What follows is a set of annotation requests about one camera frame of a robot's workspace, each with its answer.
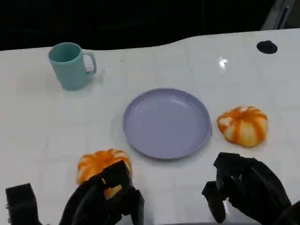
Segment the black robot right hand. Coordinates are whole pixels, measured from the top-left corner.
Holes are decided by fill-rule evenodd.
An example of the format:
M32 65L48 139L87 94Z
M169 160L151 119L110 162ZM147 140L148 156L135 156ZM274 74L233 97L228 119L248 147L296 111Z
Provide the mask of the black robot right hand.
M218 223L225 220L225 200L262 225L274 224L291 207L281 181L263 162L220 152L213 165L216 180L206 183L202 195Z

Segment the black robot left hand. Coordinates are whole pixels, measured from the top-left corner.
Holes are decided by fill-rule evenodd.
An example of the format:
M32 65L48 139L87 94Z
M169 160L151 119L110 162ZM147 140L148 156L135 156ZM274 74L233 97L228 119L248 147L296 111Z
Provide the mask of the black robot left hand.
M129 169L119 161L83 182L69 198L61 225L115 225L130 215L144 223L144 198L132 183Z

